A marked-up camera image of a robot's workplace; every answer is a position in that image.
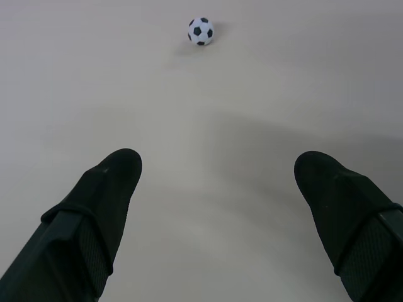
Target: white floor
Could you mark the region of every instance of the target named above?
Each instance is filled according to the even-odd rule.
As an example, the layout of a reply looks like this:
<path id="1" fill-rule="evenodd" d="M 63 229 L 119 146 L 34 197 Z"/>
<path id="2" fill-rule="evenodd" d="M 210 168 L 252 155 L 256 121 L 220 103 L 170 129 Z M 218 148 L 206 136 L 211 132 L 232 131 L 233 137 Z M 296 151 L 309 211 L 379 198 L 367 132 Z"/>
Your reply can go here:
<path id="1" fill-rule="evenodd" d="M 327 152 L 401 202 L 402 29 L 401 0 L 2 0 L 1 273 L 130 147 L 144 173 L 100 301 L 350 301 L 293 164 Z"/>

